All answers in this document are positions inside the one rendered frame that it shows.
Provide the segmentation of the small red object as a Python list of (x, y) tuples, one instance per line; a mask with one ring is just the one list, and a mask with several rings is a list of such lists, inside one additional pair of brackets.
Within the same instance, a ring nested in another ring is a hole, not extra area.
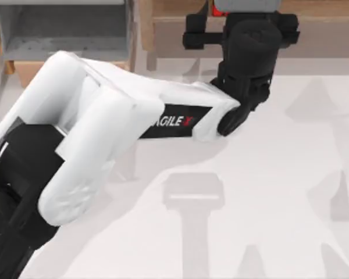
[(211, 5), (211, 15), (213, 17), (225, 17), (229, 13), (225, 12), (224, 10), (221, 10), (220, 4), (217, 4), (218, 0), (212, 0), (212, 5)]

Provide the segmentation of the pale grey rounded box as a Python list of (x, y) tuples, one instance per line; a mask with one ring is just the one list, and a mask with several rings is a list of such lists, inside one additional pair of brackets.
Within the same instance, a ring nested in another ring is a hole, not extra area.
[(218, 0), (225, 12), (274, 12), (280, 8), (282, 0)]

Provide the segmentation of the grey pierced drawer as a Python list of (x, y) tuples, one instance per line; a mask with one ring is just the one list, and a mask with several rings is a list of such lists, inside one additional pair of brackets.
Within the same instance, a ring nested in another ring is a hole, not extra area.
[(129, 57), (133, 0), (0, 0), (3, 56), (44, 61), (57, 51), (82, 58)]

